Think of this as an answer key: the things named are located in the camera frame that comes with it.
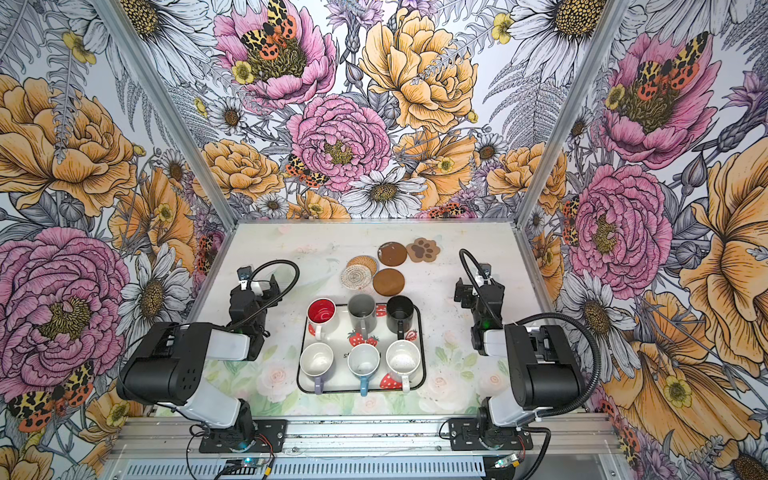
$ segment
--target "black cable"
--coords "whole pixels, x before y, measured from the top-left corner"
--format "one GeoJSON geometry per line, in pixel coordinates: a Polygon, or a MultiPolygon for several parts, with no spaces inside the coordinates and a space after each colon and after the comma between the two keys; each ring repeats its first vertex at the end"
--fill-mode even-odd
{"type": "Polygon", "coordinates": [[[530,470],[528,470],[522,477],[520,477],[518,480],[529,480],[534,473],[536,473],[536,470],[538,470],[538,466],[541,465],[541,461],[544,460],[544,454],[547,453],[547,447],[549,446],[549,440],[552,438],[552,432],[550,429],[546,427],[529,427],[525,426],[522,428],[523,432],[529,432],[529,433],[543,433],[545,435],[544,437],[544,443],[541,444],[541,450],[538,453],[538,456],[533,462],[533,466],[530,470]]]}
{"type": "MultiPolygon", "coordinates": [[[[475,264],[480,274],[483,275],[483,278],[488,279],[488,277],[485,275],[485,272],[483,271],[483,269],[480,268],[480,263],[475,259],[475,257],[471,253],[469,253],[468,250],[462,248],[461,250],[458,251],[458,258],[461,260],[462,266],[464,267],[464,271],[467,273],[467,276],[469,277],[469,282],[475,288],[475,292],[477,292],[478,297],[480,297],[480,301],[483,303],[487,311],[490,312],[493,320],[495,320],[496,322],[498,322],[499,325],[501,325],[502,319],[498,318],[496,313],[488,305],[488,301],[480,293],[480,287],[475,281],[475,278],[472,276],[472,272],[469,270],[469,266],[467,266],[467,261],[464,258],[465,256],[469,257],[469,259],[475,264]]],[[[545,320],[545,319],[557,319],[566,323],[570,323],[579,332],[581,332],[581,335],[584,335],[584,338],[587,339],[587,343],[589,343],[589,349],[592,351],[592,376],[589,379],[587,388],[581,393],[581,395],[579,395],[569,403],[565,404],[562,407],[558,407],[556,409],[547,409],[547,410],[537,411],[535,415],[541,418],[551,417],[555,415],[562,415],[564,413],[568,413],[584,405],[584,402],[586,402],[589,399],[589,397],[592,396],[592,393],[594,393],[594,390],[598,387],[598,383],[600,382],[600,369],[601,369],[601,354],[600,354],[600,348],[598,346],[598,341],[594,338],[594,335],[592,335],[592,332],[590,332],[589,329],[586,326],[584,326],[584,324],[577,322],[575,319],[572,319],[568,315],[564,315],[563,313],[559,313],[559,312],[537,313],[535,315],[528,316],[520,320],[519,322],[515,322],[515,324],[525,325],[526,323],[532,323],[532,322],[545,320]]]]}
{"type": "Polygon", "coordinates": [[[293,286],[295,286],[295,285],[296,285],[296,282],[298,282],[298,281],[299,281],[299,273],[300,273],[300,271],[299,271],[299,266],[298,266],[298,265],[296,265],[294,262],[292,262],[292,261],[290,261],[290,260],[272,260],[272,261],[270,261],[270,262],[266,262],[266,263],[265,263],[264,265],[262,265],[262,266],[259,266],[259,268],[255,269],[255,270],[253,271],[253,273],[251,273],[251,274],[250,274],[250,278],[248,279],[248,285],[250,285],[250,283],[253,281],[253,278],[254,278],[254,277],[256,276],[256,274],[257,274],[257,273],[259,273],[261,270],[264,270],[264,269],[265,269],[265,268],[267,268],[268,266],[277,265],[277,264],[279,264],[279,263],[282,263],[282,264],[285,264],[285,265],[291,266],[291,267],[293,268],[293,270],[294,270],[295,274],[296,274],[296,275],[293,277],[293,280],[291,280],[291,283],[288,285],[288,287],[286,287],[286,289],[285,289],[285,290],[283,290],[282,292],[280,292],[280,293],[278,293],[277,295],[275,295],[275,297],[274,297],[274,298],[272,298],[271,300],[268,300],[266,303],[264,303],[264,304],[261,306],[261,308],[259,308],[259,309],[258,309],[256,312],[254,312],[254,313],[251,313],[249,316],[245,317],[244,319],[240,320],[239,322],[237,322],[237,323],[234,323],[233,325],[230,325],[230,326],[228,326],[228,327],[225,329],[225,331],[226,331],[226,332],[232,332],[232,331],[234,331],[234,330],[237,330],[237,329],[239,329],[241,326],[243,326],[243,325],[245,325],[246,323],[248,323],[249,321],[251,321],[252,319],[255,319],[255,318],[256,318],[256,317],[259,315],[259,313],[262,313],[264,310],[266,310],[267,308],[269,308],[269,307],[271,307],[271,306],[275,305],[275,304],[276,304],[278,301],[280,301],[280,299],[281,299],[281,298],[283,298],[283,297],[286,295],[286,293],[288,293],[289,291],[291,291],[291,289],[293,288],[293,286]]]}

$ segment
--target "round brown coaster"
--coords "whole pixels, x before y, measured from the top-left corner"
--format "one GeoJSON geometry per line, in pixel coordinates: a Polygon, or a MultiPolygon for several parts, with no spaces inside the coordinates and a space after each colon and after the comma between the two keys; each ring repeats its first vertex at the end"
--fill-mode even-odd
{"type": "Polygon", "coordinates": [[[382,296],[394,296],[402,292],[406,278],[398,270],[385,268],[373,277],[373,289],[382,296]]]}
{"type": "Polygon", "coordinates": [[[379,262],[386,266],[398,266],[408,258],[406,248],[397,242],[387,242],[379,247],[379,262]]]}
{"type": "Polygon", "coordinates": [[[365,265],[368,267],[368,270],[371,270],[371,275],[376,275],[376,271],[379,269],[379,265],[376,263],[376,259],[369,257],[368,255],[358,255],[357,257],[347,262],[346,265],[365,265]]]}

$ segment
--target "black tray rim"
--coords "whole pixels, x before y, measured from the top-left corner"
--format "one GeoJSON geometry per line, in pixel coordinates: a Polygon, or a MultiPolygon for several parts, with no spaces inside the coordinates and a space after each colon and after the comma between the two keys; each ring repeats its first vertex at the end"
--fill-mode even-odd
{"type": "MultiPolygon", "coordinates": [[[[349,304],[348,303],[334,303],[334,305],[336,305],[336,306],[347,306],[349,304]]],[[[386,303],[377,303],[376,304],[376,306],[379,306],[379,305],[386,305],[386,303]]],[[[422,327],[422,311],[419,310],[419,308],[416,305],[413,306],[413,309],[416,311],[416,321],[419,322],[419,347],[420,347],[419,348],[419,352],[422,355],[422,370],[424,371],[424,377],[422,378],[422,381],[419,382],[419,384],[417,386],[412,386],[411,387],[411,390],[416,390],[416,389],[420,388],[421,386],[423,386],[424,382],[426,382],[426,380],[427,380],[427,364],[425,362],[425,357],[424,357],[424,329],[422,327]]],[[[300,352],[304,351],[304,339],[306,338],[307,321],[309,321],[309,319],[305,318],[304,319],[304,330],[302,330],[303,335],[301,336],[301,350],[300,350],[300,352]]],[[[299,390],[301,392],[307,393],[309,395],[315,395],[316,393],[314,391],[309,392],[309,391],[301,388],[301,383],[299,382],[300,375],[301,375],[301,368],[297,364],[296,365],[296,386],[299,387],[299,390]]],[[[368,388],[368,392],[401,392],[402,393],[402,390],[391,390],[391,389],[382,389],[382,388],[376,388],[376,389],[368,388]]],[[[330,390],[328,392],[323,392],[321,395],[325,395],[326,393],[357,393],[357,394],[360,394],[360,390],[359,389],[357,389],[357,390],[330,390]]]]}

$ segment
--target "mug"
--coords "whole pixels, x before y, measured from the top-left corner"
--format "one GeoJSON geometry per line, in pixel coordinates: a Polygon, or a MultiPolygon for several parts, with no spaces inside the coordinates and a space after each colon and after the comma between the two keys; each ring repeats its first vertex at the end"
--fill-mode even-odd
{"type": "Polygon", "coordinates": [[[389,376],[396,382],[402,383],[402,392],[411,391],[410,377],[418,369],[422,361],[419,348],[414,342],[396,340],[386,350],[386,366],[389,376]]]}
{"type": "Polygon", "coordinates": [[[331,376],[333,350],[325,343],[313,343],[301,352],[299,368],[301,372],[315,380],[315,394],[323,393],[323,383],[331,376]]]}
{"type": "Polygon", "coordinates": [[[394,296],[386,303],[386,325],[389,331],[397,333],[397,339],[406,337],[413,324],[413,302],[403,295],[394,296]]]}
{"type": "Polygon", "coordinates": [[[355,331],[367,340],[368,334],[376,328],[376,301],[372,296],[360,293],[349,299],[347,309],[355,331]]]}
{"type": "Polygon", "coordinates": [[[376,370],[379,369],[381,355],[373,345],[369,343],[360,343],[352,348],[346,357],[346,364],[349,371],[360,379],[360,395],[368,395],[368,381],[376,370]]]}
{"type": "Polygon", "coordinates": [[[336,304],[327,298],[319,298],[313,301],[306,309],[306,318],[315,328],[315,340],[323,341],[339,326],[339,317],[336,315],[336,304]]]}

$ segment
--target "white daisy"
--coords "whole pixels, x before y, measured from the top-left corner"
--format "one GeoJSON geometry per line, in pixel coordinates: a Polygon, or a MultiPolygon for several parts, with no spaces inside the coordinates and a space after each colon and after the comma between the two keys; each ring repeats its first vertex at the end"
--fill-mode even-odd
{"type": "Polygon", "coordinates": [[[180,322],[190,301],[190,274],[176,261],[176,248],[163,243],[154,267],[146,253],[136,259],[138,283],[129,283],[121,291],[123,303],[118,335],[131,331],[126,342],[144,335],[155,322],[180,322]]]}
{"type": "Polygon", "coordinates": [[[568,83],[587,54],[587,46],[606,0],[517,0],[508,33],[518,41],[512,64],[528,62],[525,76],[542,67],[541,78],[554,75],[568,83]]]}
{"type": "Polygon", "coordinates": [[[755,0],[653,0],[645,8],[645,31],[658,31],[661,41],[671,36],[678,45],[702,31],[717,35],[729,20],[741,23],[754,9],[755,0]]]}
{"type": "Polygon", "coordinates": [[[163,173],[175,187],[181,188],[184,181],[192,176],[192,172],[187,169],[187,162],[180,151],[169,148],[157,159],[158,167],[163,169],[163,173]]]}
{"type": "MultiPolygon", "coordinates": [[[[106,51],[115,77],[123,78],[125,65],[120,52],[93,1],[60,0],[58,7],[67,17],[69,28],[83,37],[85,49],[106,51]]],[[[205,77],[204,68],[210,62],[207,47],[216,44],[216,38],[205,32],[211,23],[206,2],[121,0],[121,4],[166,82],[177,86],[191,78],[205,77]]]]}
{"type": "Polygon", "coordinates": [[[722,480],[751,480],[768,477],[768,441],[764,436],[757,440],[747,435],[737,443],[739,456],[720,472],[722,480]]]}
{"type": "Polygon", "coordinates": [[[499,134],[480,134],[475,142],[475,151],[481,162],[496,161],[508,149],[509,144],[499,134]]]}
{"type": "Polygon", "coordinates": [[[541,208],[541,205],[535,204],[531,211],[531,216],[525,222],[525,232],[530,238],[538,237],[544,231],[544,225],[546,224],[547,214],[541,208]]]}
{"type": "Polygon", "coordinates": [[[229,135],[239,134],[246,126],[243,104],[235,97],[224,97],[208,105],[208,121],[229,135]]]}
{"type": "Polygon", "coordinates": [[[288,200],[278,194],[262,195],[254,205],[259,212],[269,218],[285,218],[288,214],[288,200]]]}
{"type": "MultiPolygon", "coordinates": [[[[619,369],[630,378],[634,378],[634,370],[640,368],[640,359],[622,335],[623,331],[634,329],[634,317],[626,310],[612,307],[613,299],[611,286],[602,285],[599,278],[591,277],[585,270],[584,276],[573,272],[565,275],[556,306],[558,312],[583,323],[598,341],[602,382],[610,382],[611,377],[621,378],[613,359],[619,369]]],[[[592,351],[587,339],[571,324],[561,325],[568,334],[568,341],[576,347],[581,368],[590,372],[592,351]]]]}
{"type": "Polygon", "coordinates": [[[349,182],[353,188],[341,197],[341,203],[355,218],[407,218],[421,210],[426,190],[425,178],[403,179],[405,167],[393,168],[386,177],[378,170],[349,182]]]}

